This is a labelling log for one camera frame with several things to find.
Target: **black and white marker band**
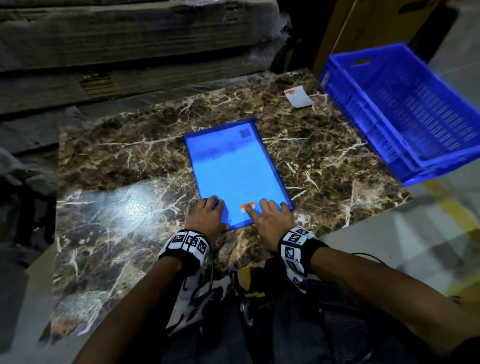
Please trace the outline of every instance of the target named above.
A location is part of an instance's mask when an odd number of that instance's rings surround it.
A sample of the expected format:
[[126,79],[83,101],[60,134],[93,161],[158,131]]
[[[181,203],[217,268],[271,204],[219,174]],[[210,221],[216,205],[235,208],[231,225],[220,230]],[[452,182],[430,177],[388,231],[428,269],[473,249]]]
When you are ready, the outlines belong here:
[[278,252],[287,268],[304,276],[312,273],[310,260],[318,248],[328,247],[315,235],[300,226],[292,228],[278,242]]
[[201,232],[180,230],[167,240],[158,253],[158,259],[164,256],[178,258],[182,262],[183,270],[190,276],[204,265],[209,250],[210,242]]

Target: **blue document folder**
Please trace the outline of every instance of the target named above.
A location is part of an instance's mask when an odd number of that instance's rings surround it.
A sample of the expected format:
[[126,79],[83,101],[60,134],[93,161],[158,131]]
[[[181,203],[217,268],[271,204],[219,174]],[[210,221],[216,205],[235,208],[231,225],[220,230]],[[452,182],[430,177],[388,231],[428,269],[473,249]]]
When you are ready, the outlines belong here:
[[254,205],[262,213],[262,198],[274,200],[278,208],[292,201],[273,165],[255,126],[248,119],[185,134],[200,198],[213,195],[225,201],[222,223],[230,230],[253,223],[243,206]]

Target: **marble table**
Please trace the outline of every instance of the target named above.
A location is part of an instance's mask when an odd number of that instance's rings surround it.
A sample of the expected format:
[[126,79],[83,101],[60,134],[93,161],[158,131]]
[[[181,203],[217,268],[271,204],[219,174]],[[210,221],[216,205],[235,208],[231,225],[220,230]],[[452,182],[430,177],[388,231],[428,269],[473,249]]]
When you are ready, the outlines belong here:
[[[303,85],[315,104],[295,109]],[[60,136],[51,335],[98,323],[156,261],[198,201],[184,133],[261,118],[257,128],[300,225],[322,236],[409,195],[308,71],[297,71],[64,128]],[[254,226],[218,241],[215,269],[269,257]]]

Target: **blue plastic crate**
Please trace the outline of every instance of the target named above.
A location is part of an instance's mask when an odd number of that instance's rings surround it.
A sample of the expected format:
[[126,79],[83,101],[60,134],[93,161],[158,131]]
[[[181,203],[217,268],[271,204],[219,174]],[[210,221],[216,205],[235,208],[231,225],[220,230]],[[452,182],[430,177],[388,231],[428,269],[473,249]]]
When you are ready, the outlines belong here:
[[320,82],[405,186],[480,157],[480,114],[403,44],[332,55]]

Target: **forearm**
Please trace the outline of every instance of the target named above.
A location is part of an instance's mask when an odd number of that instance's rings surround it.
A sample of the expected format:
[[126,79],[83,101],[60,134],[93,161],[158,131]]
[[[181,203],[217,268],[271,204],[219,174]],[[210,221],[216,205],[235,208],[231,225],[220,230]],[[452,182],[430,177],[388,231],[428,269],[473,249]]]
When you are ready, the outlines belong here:
[[74,364],[116,363],[152,310],[164,298],[168,285],[181,269],[181,262],[173,257],[166,256],[156,262],[145,277],[105,317],[78,353]]
[[478,324],[460,306],[395,269],[331,248],[318,249],[311,267],[320,279],[385,310],[439,354],[480,335]]

